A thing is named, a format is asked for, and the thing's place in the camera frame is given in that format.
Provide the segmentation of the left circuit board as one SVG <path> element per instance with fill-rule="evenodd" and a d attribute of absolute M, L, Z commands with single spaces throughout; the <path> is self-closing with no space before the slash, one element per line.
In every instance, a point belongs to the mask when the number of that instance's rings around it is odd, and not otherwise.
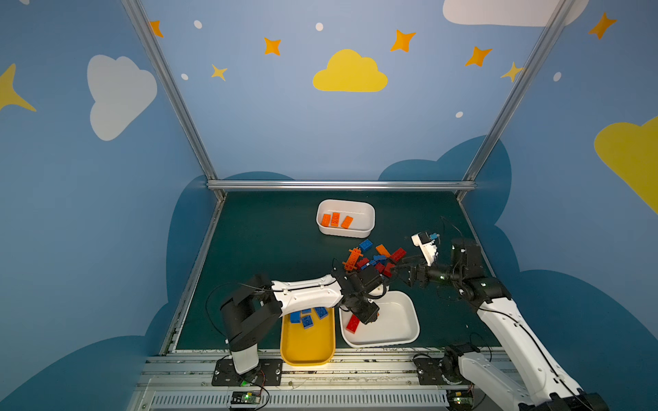
<path fill-rule="evenodd" d="M 229 409 L 256 409 L 260 406 L 261 395 L 255 391 L 233 391 Z"/>

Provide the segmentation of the circuit board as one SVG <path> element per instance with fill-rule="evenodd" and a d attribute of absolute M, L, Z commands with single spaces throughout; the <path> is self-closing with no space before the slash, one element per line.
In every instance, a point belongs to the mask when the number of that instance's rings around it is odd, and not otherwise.
<path fill-rule="evenodd" d="M 256 409 L 260 406 L 261 395 L 255 391 L 233 391 L 229 409 Z"/>
<path fill-rule="evenodd" d="M 449 390 L 447 401 L 450 411 L 471 411 L 475 404 L 473 393 L 467 390 Z"/>

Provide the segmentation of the small orange lego brick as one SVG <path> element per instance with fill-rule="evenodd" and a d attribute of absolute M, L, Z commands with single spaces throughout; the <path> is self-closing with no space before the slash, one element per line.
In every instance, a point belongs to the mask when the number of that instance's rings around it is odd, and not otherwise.
<path fill-rule="evenodd" d="M 324 214 L 322 216 L 322 220 L 320 221 L 320 225 L 323 227 L 329 227 L 331 221 L 332 221 L 332 216 L 330 214 Z"/>

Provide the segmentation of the orange lego chassis piece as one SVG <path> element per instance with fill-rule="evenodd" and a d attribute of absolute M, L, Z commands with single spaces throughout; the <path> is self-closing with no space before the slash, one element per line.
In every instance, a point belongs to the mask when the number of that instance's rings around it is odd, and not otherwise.
<path fill-rule="evenodd" d="M 361 248 L 350 249 L 350 255 L 346 262 L 343 263 L 346 272 L 354 272 L 357 269 L 357 262 L 363 257 Z"/>

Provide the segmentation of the white plastic bin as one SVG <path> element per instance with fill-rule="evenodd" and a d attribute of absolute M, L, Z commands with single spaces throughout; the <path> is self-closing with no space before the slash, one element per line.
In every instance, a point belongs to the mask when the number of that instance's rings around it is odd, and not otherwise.
<path fill-rule="evenodd" d="M 402 291 L 389 291 L 376 302 L 380 308 L 378 320 L 368 325 L 359 324 L 355 332 L 347 327 L 351 312 L 339 309 L 341 334 L 354 349 L 411 344 L 420 335 L 421 327 L 411 298 Z"/>
<path fill-rule="evenodd" d="M 315 220 L 326 236 L 366 239 L 375 228 L 375 208 L 366 202 L 323 200 Z"/>

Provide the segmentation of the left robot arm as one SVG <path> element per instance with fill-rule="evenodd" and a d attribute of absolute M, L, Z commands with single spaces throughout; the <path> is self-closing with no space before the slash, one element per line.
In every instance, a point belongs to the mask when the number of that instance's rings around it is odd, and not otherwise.
<path fill-rule="evenodd" d="M 373 268 L 361 272 L 335 270 L 310 280 L 275 281 L 256 275 L 220 305 L 229 351 L 236 373 L 259 366 L 258 343 L 282 317 L 312 308 L 343 307 L 364 324 L 375 322 L 375 303 L 388 291 L 388 281 Z"/>

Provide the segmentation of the yellow plastic bin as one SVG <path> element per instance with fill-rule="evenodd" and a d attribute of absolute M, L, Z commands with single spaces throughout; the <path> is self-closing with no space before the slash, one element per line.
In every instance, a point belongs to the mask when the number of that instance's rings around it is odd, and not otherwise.
<path fill-rule="evenodd" d="M 290 315 L 285 315 L 281 331 L 280 352 L 290 366 L 322 366 L 329 363 L 336 350 L 335 313 L 327 308 L 329 315 L 319 320 L 314 309 L 310 315 L 314 326 L 304 330 L 302 324 L 292 324 Z"/>

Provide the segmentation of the large red lego plate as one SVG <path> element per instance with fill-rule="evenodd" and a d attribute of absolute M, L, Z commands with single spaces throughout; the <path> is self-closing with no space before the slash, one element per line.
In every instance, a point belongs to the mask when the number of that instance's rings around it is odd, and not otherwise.
<path fill-rule="evenodd" d="M 393 260 L 394 262 L 399 262 L 406 256 L 406 251 L 403 248 L 399 248 L 396 250 L 394 253 L 390 255 L 390 259 Z"/>

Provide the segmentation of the orange 2x4 plate right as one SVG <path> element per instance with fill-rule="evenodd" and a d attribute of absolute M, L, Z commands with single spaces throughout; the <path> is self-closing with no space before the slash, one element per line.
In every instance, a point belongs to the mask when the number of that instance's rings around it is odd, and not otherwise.
<path fill-rule="evenodd" d="M 391 257 L 391 254 L 388 252 L 388 250 L 386 249 L 386 247 L 384 245 L 379 245 L 375 249 L 376 249 L 376 251 L 378 252 L 379 255 L 383 255 L 386 258 Z"/>

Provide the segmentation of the red sloped brick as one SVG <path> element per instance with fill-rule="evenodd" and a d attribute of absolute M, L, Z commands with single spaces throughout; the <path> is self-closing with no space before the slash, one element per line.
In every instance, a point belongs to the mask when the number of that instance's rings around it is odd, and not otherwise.
<path fill-rule="evenodd" d="M 393 263 L 387 263 L 382 271 L 382 274 L 388 278 L 392 278 L 396 272 L 397 272 L 396 265 L 394 265 Z"/>

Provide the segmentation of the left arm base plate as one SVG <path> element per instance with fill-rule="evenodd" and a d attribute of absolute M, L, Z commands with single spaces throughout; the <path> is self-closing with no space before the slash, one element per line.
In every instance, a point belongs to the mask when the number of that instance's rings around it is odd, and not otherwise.
<path fill-rule="evenodd" d="M 238 374 L 233 359 L 216 362 L 212 386 L 238 387 L 242 385 L 280 386 L 283 373 L 281 359 L 261 359 L 259 365 L 245 374 Z"/>

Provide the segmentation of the blue 2x4 brick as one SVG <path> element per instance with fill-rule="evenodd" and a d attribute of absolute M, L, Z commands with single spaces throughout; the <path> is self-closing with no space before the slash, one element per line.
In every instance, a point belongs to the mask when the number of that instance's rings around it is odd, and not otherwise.
<path fill-rule="evenodd" d="M 329 315 L 329 312 L 326 308 L 314 308 L 314 312 L 316 313 L 319 320 L 323 320 Z"/>

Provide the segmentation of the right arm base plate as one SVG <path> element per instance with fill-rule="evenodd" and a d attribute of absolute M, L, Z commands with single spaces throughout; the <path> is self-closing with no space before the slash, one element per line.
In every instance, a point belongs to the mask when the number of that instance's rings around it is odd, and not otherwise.
<path fill-rule="evenodd" d="M 420 385 L 470 385 L 459 371 L 458 360 L 452 356 L 436 358 L 415 354 L 412 362 Z"/>

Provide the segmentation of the small blue 2x2 brick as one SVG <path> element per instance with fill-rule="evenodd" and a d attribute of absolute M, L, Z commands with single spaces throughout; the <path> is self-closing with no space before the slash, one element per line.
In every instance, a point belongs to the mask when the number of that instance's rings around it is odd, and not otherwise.
<path fill-rule="evenodd" d="M 313 319 L 310 315 L 305 315 L 305 316 L 301 317 L 301 324 L 302 324 L 304 330 L 308 330 L 308 329 L 310 329 L 311 327 L 314 326 Z"/>

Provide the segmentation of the blue 2x3 brick far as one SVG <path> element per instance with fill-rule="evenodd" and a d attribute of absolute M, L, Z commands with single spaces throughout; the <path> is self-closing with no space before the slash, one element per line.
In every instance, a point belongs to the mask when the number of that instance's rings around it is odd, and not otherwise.
<path fill-rule="evenodd" d="M 368 240 L 368 239 L 362 241 L 362 242 L 359 244 L 359 248 L 360 248 L 363 252 L 366 252 L 366 251 L 370 250 L 370 248 L 372 248 L 372 247 L 373 247 L 373 243 L 372 243 L 370 240 Z"/>

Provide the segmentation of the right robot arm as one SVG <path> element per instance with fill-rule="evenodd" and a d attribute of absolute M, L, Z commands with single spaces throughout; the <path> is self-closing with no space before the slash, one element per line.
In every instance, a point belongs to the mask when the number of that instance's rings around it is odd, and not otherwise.
<path fill-rule="evenodd" d="M 525 321 L 511 293 L 483 269 L 480 246 L 472 239 L 455 239 L 451 262 L 438 262 L 439 237 L 421 232 L 412 236 L 419 258 L 404 257 L 392 270 L 409 286 L 430 283 L 452 286 L 492 332 L 515 366 L 521 382 L 494 366 L 474 344 L 447 347 L 440 375 L 449 384 L 472 383 L 503 410 L 606 410 L 596 393 L 586 392 L 548 352 Z"/>

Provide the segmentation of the red 2x4 lego brick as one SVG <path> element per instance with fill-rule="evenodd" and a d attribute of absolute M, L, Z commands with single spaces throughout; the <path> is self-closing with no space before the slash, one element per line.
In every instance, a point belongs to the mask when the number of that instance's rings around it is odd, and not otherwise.
<path fill-rule="evenodd" d="M 349 332 L 351 334 L 355 334 L 357 329 L 358 329 L 358 326 L 360 324 L 361 324 L 361 321 L 359 320 L 359 318 L 356 317 L 356 315 L 353 314 L 353 315 L 351 315 L 351 318 L 350 318 L 349 322 L 347 323 L 345 329 L 347 330 L 347 332 Z"/>

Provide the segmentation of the far white plastic bin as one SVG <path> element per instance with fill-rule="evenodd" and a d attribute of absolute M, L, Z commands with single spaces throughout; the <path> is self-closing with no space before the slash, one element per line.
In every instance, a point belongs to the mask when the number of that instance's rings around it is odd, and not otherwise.
<path fill-rule="evenodd" d="M 366 239 L 375 228 L 375 208 L 366 202 L 323 200 L 315 220 L 326 236 Z"/>

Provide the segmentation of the near white plastic bin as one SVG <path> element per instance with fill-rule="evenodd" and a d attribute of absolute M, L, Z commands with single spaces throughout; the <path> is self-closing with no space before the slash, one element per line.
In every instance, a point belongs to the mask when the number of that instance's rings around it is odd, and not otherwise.
<path fill-rule="evenodd" d="M 341 334 L 354 349 L 411 344 L 420 335 L 421 327 L 411 298 L 402 291 L 389 291 L 376 302 L 380 308 L 378 320 L 368 325 L 359 324 L 355 332 L 347 327 L 351 312 L 339 309 Z"/>

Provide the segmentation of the right circuit board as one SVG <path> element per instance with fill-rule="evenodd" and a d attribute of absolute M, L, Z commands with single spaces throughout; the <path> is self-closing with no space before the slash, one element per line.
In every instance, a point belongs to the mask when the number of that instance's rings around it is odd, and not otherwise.
<path fill-rule="evenodd" d="M 467 390 L 449 390 L 447 401 L 450 411 L 471 411 L 475 404 L 473 393 Z"/>

